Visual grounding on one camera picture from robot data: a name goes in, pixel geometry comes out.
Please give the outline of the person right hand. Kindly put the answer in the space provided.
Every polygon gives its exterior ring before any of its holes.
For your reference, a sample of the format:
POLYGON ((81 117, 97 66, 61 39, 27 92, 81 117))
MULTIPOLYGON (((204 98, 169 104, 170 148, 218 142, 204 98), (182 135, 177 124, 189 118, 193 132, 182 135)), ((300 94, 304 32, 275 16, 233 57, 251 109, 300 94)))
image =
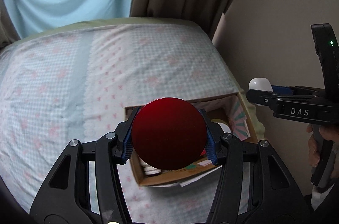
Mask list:
MULTIPOLYGON (((308 124, 306 132, 311 133, 311 137, 308 140, 308 162, 312 167, 316 167, 320 161, 320 155, 318 152, 318 144, 313 135, 313 130, 313 126, 308 124)), ((319 133, 325 140, 338 143, 338 128, 320 127, 319 133)))

